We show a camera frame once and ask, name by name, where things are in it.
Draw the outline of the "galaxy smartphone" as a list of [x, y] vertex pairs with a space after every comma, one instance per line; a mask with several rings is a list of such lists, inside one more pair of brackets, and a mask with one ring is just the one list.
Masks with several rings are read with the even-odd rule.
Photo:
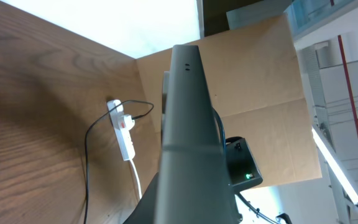
[[237, 214], [199, 48], [176, 45], [154, 223], [237, 223]]

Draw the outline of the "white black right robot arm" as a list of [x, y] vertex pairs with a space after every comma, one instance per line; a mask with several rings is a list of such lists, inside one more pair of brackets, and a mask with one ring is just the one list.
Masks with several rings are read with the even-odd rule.
[[263, 182], [263, 177], [246, 139], [240, 136], [226, 138], [219, 114], [216, 110], [213, 110], [213, 114], [218, 125], [223, 154], [226, 158], [230, 186], [234, 193], [238, 194], [243, 190], [260, 185]]

